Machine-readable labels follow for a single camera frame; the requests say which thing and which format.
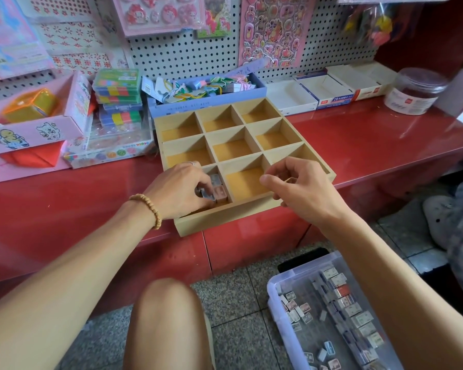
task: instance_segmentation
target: knee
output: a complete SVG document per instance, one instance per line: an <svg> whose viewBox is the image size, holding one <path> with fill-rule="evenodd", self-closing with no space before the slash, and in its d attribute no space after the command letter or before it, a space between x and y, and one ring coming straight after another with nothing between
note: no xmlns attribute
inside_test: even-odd
<svg viewBox="0 0 463 370"><path fill-rule="evenodd" d="M157 303L161 307L178 307L180 304L197 303L200 300L192 288L173 278L158 279L143 290L137 305Z"/></svg>

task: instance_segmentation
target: left hand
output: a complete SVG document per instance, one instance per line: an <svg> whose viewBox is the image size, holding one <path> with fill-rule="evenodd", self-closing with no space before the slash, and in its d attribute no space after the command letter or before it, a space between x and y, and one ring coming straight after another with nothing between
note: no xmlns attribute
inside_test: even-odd
<svg viewBox="0 0 463 370"><path fill-rule="evenodd" d="M212 200L198 197L194 189L199 186L208 194L213 193L209 175L202 171L200 163L193 161L173 166L156 177L144 194L151 199L162 219L174 219L199 210L210 209Z"/></svg>

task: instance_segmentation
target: jar lid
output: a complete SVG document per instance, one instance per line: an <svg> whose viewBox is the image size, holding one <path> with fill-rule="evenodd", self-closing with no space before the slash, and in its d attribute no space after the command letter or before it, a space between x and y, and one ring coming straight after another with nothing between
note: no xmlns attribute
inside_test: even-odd
<svg viewBox="0 0 463 370"><path fill-rule="evenodd" d="M440 93L449 84L444 76L426 68L404 68L398 74L414 88L429 93Z"/></svg>

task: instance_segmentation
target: pink box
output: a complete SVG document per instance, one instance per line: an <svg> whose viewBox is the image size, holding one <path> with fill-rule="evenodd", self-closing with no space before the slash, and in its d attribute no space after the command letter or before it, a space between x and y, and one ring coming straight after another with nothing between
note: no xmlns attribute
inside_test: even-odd
<svg viewBox="0 0 463 370"><path fill-rule="evenodd" d="M0 113L16 97L40 88L48 88L57 96L62 111L53 117L0 125L0 153L75 139L84 134L91 84L79 71L0 100Z"/></svg>
<svg viewBox="0 0 463 370"><path fill-rule="evenodd" d="M50 168L31 168L31 167L21 167L13 164L7 163L5 160L0 158L0 181L30 177L32 175L50 173L52 171L58 171L63 169L70 169L70 165L62 157L64 154L64 149L66 147L66 142L62 146L62 151L58 158L58 162L55 167Z"/></svg>

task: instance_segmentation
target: tiled floor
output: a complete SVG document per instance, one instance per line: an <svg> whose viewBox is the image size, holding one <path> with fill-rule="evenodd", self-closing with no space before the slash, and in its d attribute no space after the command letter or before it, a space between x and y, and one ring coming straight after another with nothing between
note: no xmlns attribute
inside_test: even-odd
<svg viewBox="0 0 463 370"><path fill-rule="evenodd" d="M372 224L418 273L447 263L444 252L435 248L429 236L421 201L414 199L403 211ZM317 243L192 286L213 327L217 370L292 369L267 308L265 286L278 273L278 264L316 247L333 250L329 242ZM121 370L131 309L119 309L90 321L65 355L60 369Z"/></svg>

